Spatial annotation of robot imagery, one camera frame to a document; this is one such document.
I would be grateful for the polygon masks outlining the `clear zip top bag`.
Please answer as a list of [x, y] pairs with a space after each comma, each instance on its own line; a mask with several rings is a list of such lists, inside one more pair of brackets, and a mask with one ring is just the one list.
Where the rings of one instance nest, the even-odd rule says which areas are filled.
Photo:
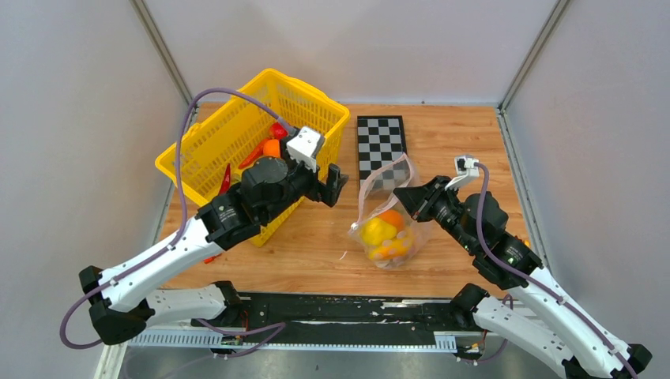
[[413, 220], [393, 193], [419, 184], [419, 173], [405, 152], [359, 182], [358, 216], [348, 236], [379, 268], [403, 265], [430, 239], [431, 227]]

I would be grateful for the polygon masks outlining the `yellow lemon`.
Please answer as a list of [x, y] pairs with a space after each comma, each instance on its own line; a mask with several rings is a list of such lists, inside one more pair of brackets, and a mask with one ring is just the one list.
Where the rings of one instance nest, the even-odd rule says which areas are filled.
[[397, 229], [378, 217], [368, 220], [360, 229], [360, 238], [364, 244], [379, 246], [384, 241], [395, 238]]

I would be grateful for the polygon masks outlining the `yellow orange mango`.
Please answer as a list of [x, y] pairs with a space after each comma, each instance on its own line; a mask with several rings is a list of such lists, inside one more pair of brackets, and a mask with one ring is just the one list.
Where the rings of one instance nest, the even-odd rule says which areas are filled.
[[380, 246], [368, 253], [368, 258], [373, 261], [387, 261], [398, 257], [409, 255], [414, 245], [414, 239], [410, 237], [395, 238], [384, 241]]

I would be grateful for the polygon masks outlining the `yellow plastic basket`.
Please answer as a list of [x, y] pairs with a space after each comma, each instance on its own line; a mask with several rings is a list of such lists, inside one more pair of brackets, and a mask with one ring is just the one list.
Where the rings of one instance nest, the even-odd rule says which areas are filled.
[[[286, 143], [304, 126], [326, 139], [317, 155], [319, 179], [325, 181], [328, 166], [335, 163], [341, 130], [349, 120], [347, 108], [300, 80], [274, 69], [266, 69], [202, 123], [184, 124], [179, 139], [156, 159], [156, 167], [172, 179], [181, 202], [193, 201], [199, 208], [215, 196], [231, 164], [231, 186], [240, 182], [244, 170], [240, 162], [263, 139], [272, 139], [269, 128], [279, 122], [288, 136], [279, 140], [281, 159], [291, 159]], [[263, 245], [296, 209], [283, 212], [260, 235], [247, 241]]]

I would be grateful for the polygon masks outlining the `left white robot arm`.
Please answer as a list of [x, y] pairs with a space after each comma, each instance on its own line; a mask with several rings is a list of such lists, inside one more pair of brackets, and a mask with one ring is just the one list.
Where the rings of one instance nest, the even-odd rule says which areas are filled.
[[319, 171], [293, 159], [263, 157], [243, 171], [240, 182], [200, 207], [165, 240], [113, 268], [81, 270], [91, 293], [92, 326], [106, 345], [126, 342], [146, 328], [186, 319], [235, 325], [242, 302], [229, 281], [196, 289], [164, 289], [167, 281], [208, 257], [260, 235], [299, 200], [333, 207], [348, 176], [331, 163], [325, 181]]

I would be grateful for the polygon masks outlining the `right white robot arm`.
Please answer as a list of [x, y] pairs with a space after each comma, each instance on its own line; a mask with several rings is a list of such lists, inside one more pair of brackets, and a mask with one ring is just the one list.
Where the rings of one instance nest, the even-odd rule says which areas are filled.
[[653, 355], [627, 343], [589, 316], [557, 283], [541, 259], [506, 231], [509, 216], [491, 192], [459, 200], [449, 178], [393, 193], [417, 222], [435, 221], [473, 258], [488, 282], [520, 300], [542, 320], [537, 325], [482, 287], [467, 283], [453, 299], [451, 318], [461, 329], [475, 326], [518, 345], [561, 378], [636, 378]]

